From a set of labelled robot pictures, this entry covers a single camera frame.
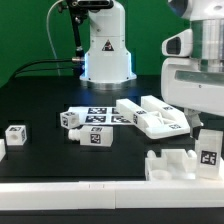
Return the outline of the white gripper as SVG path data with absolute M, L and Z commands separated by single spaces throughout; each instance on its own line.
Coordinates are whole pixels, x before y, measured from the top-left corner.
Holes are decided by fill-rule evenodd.
M 166 39 L 162 53 L 162 97 L 185 108 L 190 136 L 197 139 L 200 112 L 224 116 L 224 32 L 187 29 Z

